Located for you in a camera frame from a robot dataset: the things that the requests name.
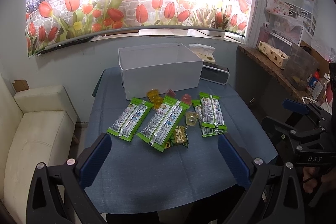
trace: white box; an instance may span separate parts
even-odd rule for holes
[[[165,43],[118,49],[119,66],[127,100],[198,86],[203,60],[182,43]]]

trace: white leather sofa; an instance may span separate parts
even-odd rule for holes
[[[0,199],[18,224],[34,169],[68,159],[77,115],[63,86],[10,94],[0,75]]]

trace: bottle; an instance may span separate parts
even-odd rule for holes
[[[269,32],[270,32],[269,24],[270,24],[269,22],[264,22],[262,24],[262,27],[260,28],[260,32],[259,32],[257,47],[258,47],[260,42],[267,43]]]
[[[321,100],[326,90],[325,86],[326,86],[328,79],[329,79],[329,76],[327,74],[324,74],[324,77],[321,77],[318,80],[318,82],[316,83],[316,86],[314,87],[311,93],[314,100],[316,101]]]
[[[310,95],[311,92],[313,91],[314,87],[316,86],[316,83],[318,82],[318,80],[320,79],[320,69],[317,69],[317,71],[315,71],[315,73],[313,74],[313,76],[311,77],[308,87],[307,87],[307,94]]]

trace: blue tablecloth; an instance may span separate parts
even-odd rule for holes
[[[220,96],[228,131],[252,157],[270,162],[277,152],[260,124],[230,85],[200,80],[194,89],[177,91],[177,98],[199,92]],[[127,107],[118,68],[104,71],[86,133],[85,147],[106,132]],[[155,110],[151,110],[140,130]],[[189,148],[173,146],[163,153],[136,135],[131,142],[111,136],[112,149],[93,185],[85,189],[100,213],[130,214],[161,211],[208,197],[234,185],[218,151],[218,136],[203,138],[200,126],[188,127]]]

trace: silver screw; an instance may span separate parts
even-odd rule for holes
[[[67,165],[74,165],[75,162],[76,162],[75,159],[68,159],[68,160],[67,160]]]
[[[262,165],[264,163],[264,161],[261,158],[255,158],[254,163],[258,164],[258,165]]]
[[[40,163],[36,166],[37,169],[42,169],[43,167],[44,167],[44,163],[43,163],[43,162],[40,162]]]
[[[286,162],[286,167],[289,168],[289,169],[292,169],[294,167],[294,165],[291,162]]]

